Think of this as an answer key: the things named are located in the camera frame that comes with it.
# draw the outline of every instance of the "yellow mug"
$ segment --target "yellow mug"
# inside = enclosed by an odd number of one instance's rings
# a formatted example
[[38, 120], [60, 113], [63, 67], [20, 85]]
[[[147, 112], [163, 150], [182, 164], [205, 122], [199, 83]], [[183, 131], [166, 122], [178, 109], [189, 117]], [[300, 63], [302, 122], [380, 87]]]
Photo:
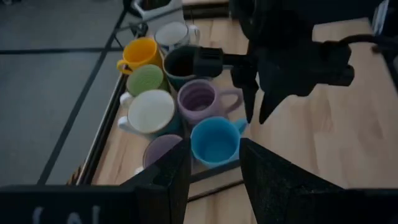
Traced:
[[124, 48], [123, 59], [118, 61], [116, 68], [123, 74], [131, 75], [132, 71], [125, 69], [125, 65], [131, 70], [135, 70], [149, 64], [163, 68], [162, 57], [156, 41], [149, 37], [141, 37], [131, 41]]

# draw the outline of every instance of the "green mug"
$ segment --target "green mug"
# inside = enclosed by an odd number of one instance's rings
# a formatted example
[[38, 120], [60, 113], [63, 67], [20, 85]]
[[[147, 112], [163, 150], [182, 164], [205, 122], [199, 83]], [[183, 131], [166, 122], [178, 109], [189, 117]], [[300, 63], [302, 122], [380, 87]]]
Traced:
[[120, 96], [120, 104], [131, 104], [134, 97], [148, 90], [165, 90], [170, 92], [169, 83], [163, 70], [156, 65], [144, 65], [133, 71], [126, 82], [126, 92]]

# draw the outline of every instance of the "light blue mug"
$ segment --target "light blue mug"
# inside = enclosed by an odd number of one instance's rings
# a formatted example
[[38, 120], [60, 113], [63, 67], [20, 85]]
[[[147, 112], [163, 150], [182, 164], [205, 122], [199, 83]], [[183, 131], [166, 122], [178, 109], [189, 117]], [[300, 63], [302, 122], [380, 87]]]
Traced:
[[195, 159], [214, 168], [239, 159], [239, 143], [248, 122], [230, 122], [224, 117], [207, 118], [191, 133], [191, 149]]

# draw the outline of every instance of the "gray floor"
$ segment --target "gray floor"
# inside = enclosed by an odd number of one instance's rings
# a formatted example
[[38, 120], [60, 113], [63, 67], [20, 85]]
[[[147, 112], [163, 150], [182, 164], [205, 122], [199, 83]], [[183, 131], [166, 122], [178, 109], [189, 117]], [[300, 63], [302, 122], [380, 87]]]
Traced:
[[[121, 0], [0, 4], [0, 50], [104, 47], [122, 9]], [[124, 24], [133, 20], [127, 16]], [[118, 37], [126, 44], [132, 35]], [[0, 55], [0, 185], [37, 182], [99, 56]], [[121, 52], [105, 58], [48, 184], [64, 184], [84, 161], [118, 79], [120, 58]]]

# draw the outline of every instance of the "purple mug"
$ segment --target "purple mug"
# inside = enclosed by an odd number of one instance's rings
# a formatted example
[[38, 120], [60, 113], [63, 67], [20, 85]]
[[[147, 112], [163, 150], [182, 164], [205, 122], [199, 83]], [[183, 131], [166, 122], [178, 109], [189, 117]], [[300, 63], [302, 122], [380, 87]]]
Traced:
[[[221, 97], [236, 95], [238, 99], [229, 107], [223, 108]], [[192, 80], [178, 91], [177, 104], [182, 116], [190, 126], [213, 116], [223, 116], [236, 110], [243, 102], [242, 91], [238, 89], [217, 90], [208, 80]]]
[[142, 157], [142, 166], [147, 168], [176, 146], [182, 138], [176, 134], [165, 134], [149, 143]]

